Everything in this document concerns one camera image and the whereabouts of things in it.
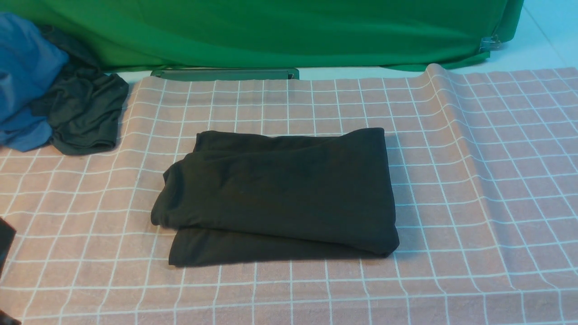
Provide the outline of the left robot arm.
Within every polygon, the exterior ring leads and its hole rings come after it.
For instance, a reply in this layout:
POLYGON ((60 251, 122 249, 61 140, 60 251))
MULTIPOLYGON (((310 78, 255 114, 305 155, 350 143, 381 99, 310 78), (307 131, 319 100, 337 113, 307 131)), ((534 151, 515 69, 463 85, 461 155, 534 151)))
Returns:
MULTIPOLYGON (((8 257, 10 248, 14 237, 16 236, 16 230, 8 224, 2 218, 0 219, 0 276, 4 270, 4 266, 8 257)), ((11 317, 8 313, 0 310, 0 324, 1 325, 21 325, 21 321, 14 317, 11 317)))

